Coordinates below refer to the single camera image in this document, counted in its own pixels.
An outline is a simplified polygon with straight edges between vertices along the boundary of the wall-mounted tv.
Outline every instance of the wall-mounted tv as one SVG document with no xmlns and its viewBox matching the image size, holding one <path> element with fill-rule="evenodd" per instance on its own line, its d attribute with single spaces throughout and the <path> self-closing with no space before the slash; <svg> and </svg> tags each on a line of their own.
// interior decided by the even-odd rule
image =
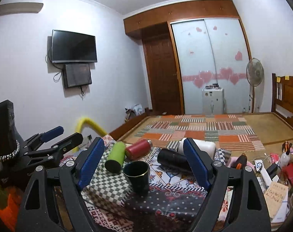
<svg viewBox="0 0 293 232">
<path fill-rule="evenodd" d="M 52 31 L 52 63 L 97 62 L 95 37 L 91 35 Z"/>
</svg>

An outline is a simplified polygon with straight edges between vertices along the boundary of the yellow handle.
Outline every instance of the yellow handle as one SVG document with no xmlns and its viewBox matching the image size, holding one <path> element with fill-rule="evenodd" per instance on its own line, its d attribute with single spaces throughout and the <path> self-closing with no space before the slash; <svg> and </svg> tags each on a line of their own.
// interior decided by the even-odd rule
<svg viewBox="0 0 293 232">
<path fill-rule="evenodd" d="M 81 133 L 82 126 L 85 125 L 85 124 L 89 125 L 101 137 L 103 137 L 103 136 L 108 134 L 104 129 L 102 129 L 96 122 L 94 122 L 90 118 L 81 118 L 81 119 L 79 119 L 78 124 L 77 124 L 76 129 L 75 129 L 75 132 L 76 133 Z M 73 152 L 75 153 L 77 151 L 78 151 L 78 147 L 75 147 L 73 149 Z"/>
</svg>

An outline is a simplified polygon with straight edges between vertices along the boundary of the blue gripper pad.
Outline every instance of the blue gripper pad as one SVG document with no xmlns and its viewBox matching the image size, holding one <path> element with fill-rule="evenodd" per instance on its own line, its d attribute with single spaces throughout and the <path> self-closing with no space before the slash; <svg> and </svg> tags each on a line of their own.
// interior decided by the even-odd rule
<svg viewBox="0 0 293 232">
<path fill-rule="evenodd" d="M 89 148 L 82 151 L 77 157 L 75 178 L 78 180 L 77 186 L 80 190 L 90 184 L 104 151 L 104 140 L 96 137 Z"/>
<path fill-rule="evenodd" d="M 50 131 L 43 133 L 40 137 L 42 143 L 48 142 L 64 133 L 64 129 L 61 126 L 55 127 Z"/>
<path fill-rule="evenodd" d="M 184 140 L 183 151 L 197 183 L 209 191 L 213 183 L 213 181 L 210 182 L 213 178 L 212 159 L 206 152 L 199 149 L 192 138 Z"/>
</svg>

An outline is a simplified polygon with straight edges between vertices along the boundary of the black cup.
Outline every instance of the black cup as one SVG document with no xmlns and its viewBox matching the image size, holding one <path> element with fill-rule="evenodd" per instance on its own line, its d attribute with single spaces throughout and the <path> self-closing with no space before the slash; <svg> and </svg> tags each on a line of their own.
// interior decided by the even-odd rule
<svg viewBox="0 0 293 232">
<path fill-rule="evenodd" d="M 135 193 L 144 194 L 149 190 L 150 166 L 144 161 L 134 161 L 124 166 L 123 173 L 128 177 Z"/>
</svg>

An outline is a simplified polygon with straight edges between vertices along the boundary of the screw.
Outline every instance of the screw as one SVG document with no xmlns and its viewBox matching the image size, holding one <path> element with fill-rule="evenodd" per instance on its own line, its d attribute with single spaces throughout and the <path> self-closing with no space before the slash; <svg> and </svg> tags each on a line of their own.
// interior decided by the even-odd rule
<svg viewBox="0 0 293 232">
<path fill-rule="evenodd" d="M 38 166 L 38 167 L 36 168 L 36 171 L 37 171 L 37 172 L 40 172 L 42 169 L 43 169 L 43 166 L 40 165 L 40 166 Z"/>
<path fill-rule="evenodd" d="M 68 166 L 68 167 L 71 167 L 71 166 L 73 166 L 74 165 L 74 161 L 73 160 L 70 160 L 70 161 L 68 161 L 68 162 L 66 162 L 66 165 Z"/>
<path fill-rule="evenodd" d="M 222 166 L 222 163 L 219 160 L 216 160 L 216 161 L 213 162 L 213 165 L 215 167 L 221 167 Z"/>
<path fill-rule="evenodd" d="M 251 172 L 253 169 L 250 166 L 245 166 L 245 170 Z"/>
</svg>

